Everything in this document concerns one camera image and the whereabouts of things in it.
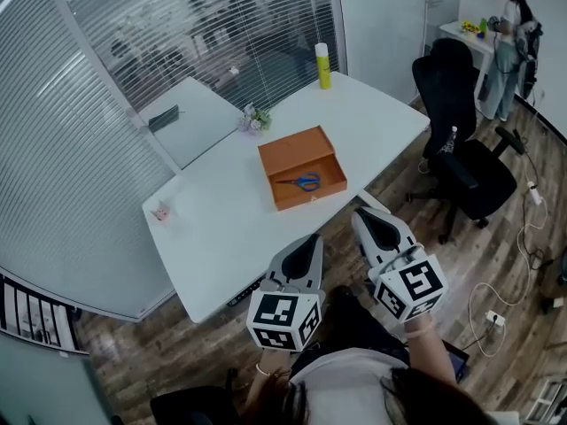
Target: white shirt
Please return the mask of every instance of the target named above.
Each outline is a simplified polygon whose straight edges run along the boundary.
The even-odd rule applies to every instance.
[[[522,21],[522,15],[520,13],[520,5],[516,2],[512,2],[508,0],[506,2],[506,6],[504,6],[504,13],[502,14],[502,18],[507,20],[512,26],[512,34],[505,35],[502,34],[500,40],[504,41],[505,43],[512,44],[513,46],[516,45],[516,29],[517,26],[520,25]]]
[[[309,425],[391,425],[381,381],[394,367],[406,365],[381,352],[351,348],[322,356],[291,382],[305,383]],[[519,425],[518,413],[489,414],[500,425]]]

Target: black office chair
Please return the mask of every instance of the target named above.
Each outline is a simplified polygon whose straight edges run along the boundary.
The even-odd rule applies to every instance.
[[[488,225],[486,216],[498,210],[516,190],[514,176],[498,157],[508,146],[524,154],[524,145],[504,127],[495,129],[501,141],[492,151],[478,140],[467,140],[476,130],[477,115],[472,56],[464,43],[438,39],[431,54],[417,59],[412,70],[431,120],[431,138],[423,157],[439,183],[428,192],[407,194],[407,200],[437,198],[451,202],[445,233],[439,236],[439,242],[446,243],[458,208],[484,228]],[[439,152],[452,126],[457,127],[454,152]]]
[[[230,369],[225,388],[204,386],[167,393],[150,401],[158,425],[236,425],[238,413],[232,404]]]

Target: backpack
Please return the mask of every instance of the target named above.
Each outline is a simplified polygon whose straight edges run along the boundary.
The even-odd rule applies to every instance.
[[[518,26],[516,30],[516,49],[520,56],[519,83],[520,96],[527,99],[537,81],[538,53],[540,38],[543,35],[541,24],[532,19]]]

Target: bracelet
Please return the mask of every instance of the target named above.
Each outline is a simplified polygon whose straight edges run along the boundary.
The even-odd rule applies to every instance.
[[[275,378],[285,378],[286,376],[291,375],[291,370],[289,370],[285,373],[268,373],[268,372],[265,372],[264,370],[262,370],[260,368],[260,362],[258,364],[256,364],[256,370],[258,370],[258,373],[266,376],[267,378],[269,378],[270,376],[274,376]]]
[[[432,330],[433,326],[435,326],[435,321],[431,320],[429,324],[425,326],[423,329],[415,330],[414,332],[407,332],[406,339],[409,340],[410,338],[418,338],[419,336],[423,336],[427,334],[430,330]]]

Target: chair armrest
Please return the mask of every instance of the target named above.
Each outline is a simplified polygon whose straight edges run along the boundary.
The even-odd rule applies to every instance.
[[[498,126],[494,131],[496,132],[496,134],[498,134],[500,137],[502,137],[502,140],[500,141],[500,143],[498,143],[496,148],[494,148],[494,150],[493,150],[493,153],[496,156],[500,156],[502,154],[502,152],[504,150],[506,150],[506,148],[508,148],[509,146],[514,148],[514,150],[516,150],[516,152],[518,154],[524,154],[525,153],[524,144],[520,140],[515,138],[504,127]]]
[[[465,189],[473,190],[478,187],[477,180],[474,179],[453,154],[442,152],[436,158],[436,169],[440,174],[446,175],[456,185],[462,186]]]

